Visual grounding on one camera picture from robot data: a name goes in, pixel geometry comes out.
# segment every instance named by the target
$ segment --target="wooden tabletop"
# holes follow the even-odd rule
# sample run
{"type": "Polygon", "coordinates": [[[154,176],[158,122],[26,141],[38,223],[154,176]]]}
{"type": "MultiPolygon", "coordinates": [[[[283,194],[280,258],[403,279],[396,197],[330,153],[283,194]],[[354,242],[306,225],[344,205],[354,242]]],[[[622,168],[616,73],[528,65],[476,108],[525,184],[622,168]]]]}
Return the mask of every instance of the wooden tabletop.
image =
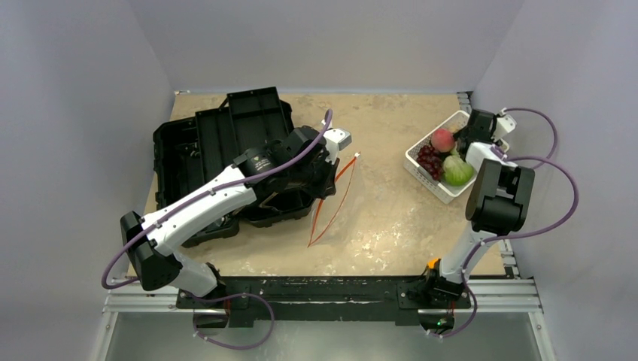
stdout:
{"type": "MultiPolygon", "coordinates": [[[[216,108],[224,97],[179,95],[171,120],[216,108]]],[[[427,261],[444,256],[454,246],[467,224],[464,209],[469,192],[445,205],[403,168],[403,160],[408,148],[459,109],[456,96],[280,97],[291,104],[295,126],[319,128],[326,109],[333,109],[333,126],[352,134],[352,144],[340,154],[341,167],[361,153],[350,187],[348,170],[337,183],[338,193],[326,200],[319,213],[317,228],[322,228],[348,188],[334,224],[308,247],[311,215],[262,229],[241,223],[237,236],[185,249],[186,255],[211,262],[222,275],[418,275],[427,261]]],[[[145,213],[156,210],[156,188],[154,179],[145,213]]],[[[490,249],[474,274],[504,274],[497,247],[490,249]]]]}

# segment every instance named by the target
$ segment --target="green cabbage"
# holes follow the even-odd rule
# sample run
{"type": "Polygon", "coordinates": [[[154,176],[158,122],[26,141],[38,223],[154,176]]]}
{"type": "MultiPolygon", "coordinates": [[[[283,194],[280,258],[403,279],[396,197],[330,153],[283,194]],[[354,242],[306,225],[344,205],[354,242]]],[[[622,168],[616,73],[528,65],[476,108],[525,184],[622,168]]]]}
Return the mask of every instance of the green cabbage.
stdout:
{"type": "Polygon", "coordinates": [[[473,175],[474,168],[459,156],[448,156],[443,161],[443,180],[451,186],[462,186],[469,182],[473,175]]]}

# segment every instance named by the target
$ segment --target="white basket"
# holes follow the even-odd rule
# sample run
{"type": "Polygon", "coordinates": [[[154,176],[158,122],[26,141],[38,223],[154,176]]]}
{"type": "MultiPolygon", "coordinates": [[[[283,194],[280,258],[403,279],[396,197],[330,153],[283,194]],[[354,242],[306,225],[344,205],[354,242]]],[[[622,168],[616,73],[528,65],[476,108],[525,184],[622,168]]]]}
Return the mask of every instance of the white basket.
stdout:
{"type": "MultiPolygon", "coordinates": [[[[417,163],[418,151],[421,147],[430,143],[430,136],[437,129],[443,128],[454,133],[463,128],[467,124],[468,119],[469,114],[464,111],[457,111],[452,114],[451,117],[445,120],[445,122],[439,124],[439,126],[423,137],[419,142],[417,142],[417,144],[410,147],[410,149],[406,151],[406,160],[403,162],[403,167],[445,204],[452,202],[456,197],[460,196],[461,193],[472,186],[476,179],[476,172],[474,172],[472,179],[461,187],[453,187],[442,182],[437,182],[432,179],[425,169],[417,163]]],[[[503,142],[501,149],[507,151],[509,149],[509,144],[502,139],[501,141],[503,142]]]]}

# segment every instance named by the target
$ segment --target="open toolbox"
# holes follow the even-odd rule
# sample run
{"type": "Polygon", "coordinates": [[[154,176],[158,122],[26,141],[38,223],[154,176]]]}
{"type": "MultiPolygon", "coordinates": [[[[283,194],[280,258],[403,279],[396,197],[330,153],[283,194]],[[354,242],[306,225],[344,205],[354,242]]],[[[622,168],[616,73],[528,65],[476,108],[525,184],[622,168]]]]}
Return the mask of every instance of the open toolbox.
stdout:
{"type": "MultiPolygon", "coordinates": [[[[220,108],[162,124],[153,134],[158,209],[213,180],[248,148],[286,138],[294,128],[291,116],[291,106],[280,101],[277,89],[271,87],[229,93],[220,108]]],[[[300,191],[278,194],[265,204],[249,205],[236,215],[227,215],[184,246],[236,235],[239,218],[256,227],[267,227],[305,217],[313,201],[300,191]]]]}

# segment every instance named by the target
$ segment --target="beige table surface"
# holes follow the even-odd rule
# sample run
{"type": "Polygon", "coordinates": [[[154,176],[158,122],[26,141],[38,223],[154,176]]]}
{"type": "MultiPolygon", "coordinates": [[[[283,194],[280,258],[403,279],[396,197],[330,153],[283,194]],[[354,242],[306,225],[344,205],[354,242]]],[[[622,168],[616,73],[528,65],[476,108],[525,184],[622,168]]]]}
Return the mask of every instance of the beige table surface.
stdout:
{"type": "MultiPolygon", "coordinates": [[[[363,191],[359,191],[363,204],[357,211],[338,215],[342,221],[349,220],[345,222],[348,227],[341,228],[341,234],[347,237],[322,239],[308,247],[310,216],[262,229],[241,223],[237,236],[185,249],[186,255],[213,263],[222,275],[418,275],[428,260],[444,256],[454,246],[466,226],[464,209],[469,192],[444,205],[403,168],[403,160],[409,147],[459,109],[456,96],[280,97],[292,105],[295,126],[317,127],[325,110],[333,109],[333,126],[352,134],[352,144],[340,155],[342,166],[355,152],[361,152],[356,171],[360,176],[358,185],[363,183],[363,191]]],[[[179,95],[171,120],[216,108],[223,98],[179,95]]],[[[337,183],[339,191],[344,185],[342,181],[337,183]]],[[[156,189],[155,178],[145,213],[156,210],[156,189]]],[[[490,249],[474,274],[504,274],[498,247],[490,249]]]]}

